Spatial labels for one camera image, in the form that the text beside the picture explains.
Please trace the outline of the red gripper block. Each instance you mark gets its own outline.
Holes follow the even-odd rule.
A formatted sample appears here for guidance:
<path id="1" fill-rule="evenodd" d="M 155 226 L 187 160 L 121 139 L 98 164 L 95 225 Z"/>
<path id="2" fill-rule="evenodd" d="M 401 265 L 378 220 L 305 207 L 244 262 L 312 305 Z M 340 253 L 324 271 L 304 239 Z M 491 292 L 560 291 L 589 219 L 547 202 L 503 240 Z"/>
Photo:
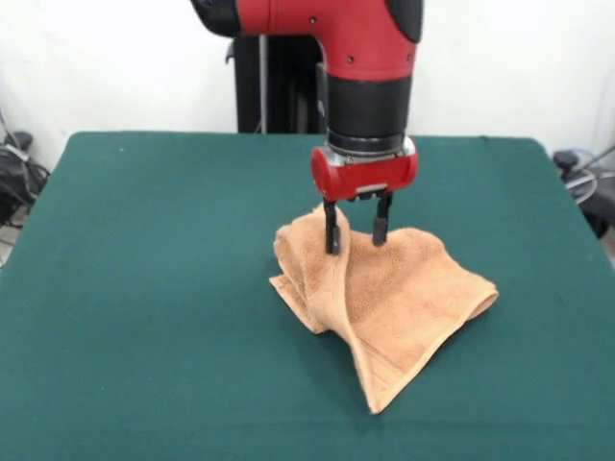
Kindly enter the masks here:
<path id="1" fill-rule="evenodd" d="M 340 229 L 336 202 L 353 200 L 366 193 L 382 192 L 373 224 L 372 242 L 376 247 L 387 241 L 389 209 L 394 191 L 408 187 L 418 170 L 418 153 L 413 144 L 397 155 L 378 158 L 343 156 L 329 146 L 316 147 L 310 159 L 311 175 L 323 200 L 325 213 L 325 251 L 340 252 Z"/>

